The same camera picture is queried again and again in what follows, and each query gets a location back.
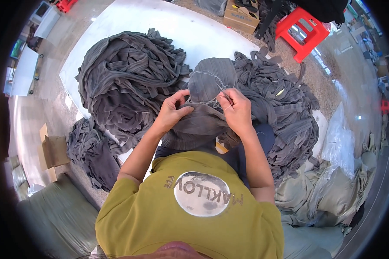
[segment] woman's right hand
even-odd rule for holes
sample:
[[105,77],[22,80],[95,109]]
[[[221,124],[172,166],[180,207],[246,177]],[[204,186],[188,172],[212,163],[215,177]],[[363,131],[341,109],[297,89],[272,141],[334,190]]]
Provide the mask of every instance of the woman's right hand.
[[252,133],[255,134],[250,114],[250,100],[236,88],[229,88],[223,91],[233,100],[233,104],[231,104],[223,92],[220,92],[216,97],[223,109],[223,114],[229,127],[241,139]]

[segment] woman's hand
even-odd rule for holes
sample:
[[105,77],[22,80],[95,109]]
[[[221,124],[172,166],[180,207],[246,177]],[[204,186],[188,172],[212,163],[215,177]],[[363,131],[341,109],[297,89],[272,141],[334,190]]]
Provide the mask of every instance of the woman's hand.
[[185,104],[184,96],[186,95],[189,95],[189,90],[179,90],[174,95],[164,100],[160,113],[151,128],[155,129],[156,132],[161,133],[161,136],[163,136],[174,127],[183,116],[191,113],[194,110],[191,106],[176,109],[176,105],[179,107]]
[[249,134],[256,134],[252,127],[249,99],[236,88],[229,88],[223,91],[233,100],[233,104],[231,104],[223,92],[220,92],[216,97],[223,109],[223,114],[229,127],[241,139]]

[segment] yellow tag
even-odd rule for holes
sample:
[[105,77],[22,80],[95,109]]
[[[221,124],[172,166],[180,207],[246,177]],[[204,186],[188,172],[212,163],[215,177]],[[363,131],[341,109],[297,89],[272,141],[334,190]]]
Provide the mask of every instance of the yellow tag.
[[284,92],[284,89],[282,89],[279,93],[277,93],[276,96],[279,96],[280,94],[282,94]]

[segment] cardboard box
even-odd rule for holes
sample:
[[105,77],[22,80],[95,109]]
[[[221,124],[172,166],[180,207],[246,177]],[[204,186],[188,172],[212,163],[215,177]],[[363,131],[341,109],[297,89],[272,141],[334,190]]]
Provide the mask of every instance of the cardboard box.
[[67,164],[70,159],[66,155],[67,145],[65,136],[49,136],[45,123],[39,130],[42,144],[37,147],[41,169],[47,171],[49,179],[56,182],[55,167]]
[[[223,17],[223,24],[229,27],[238,28],[247,33],[253,33],[259,23],[259,11],[254,13],[257,17],[249,14],[249,11],[245,7],[236,8],[234,0],[228,0],[225,10],[225,16]],[[256,9],[258,9],[257,3],[252,3]]]
[[389,77],[389,70],[387,68],[387,60],[385,57],[380,57],[379,60],[376,62],[376,67],[378,68],[377,76],[383,77],[388,76]]

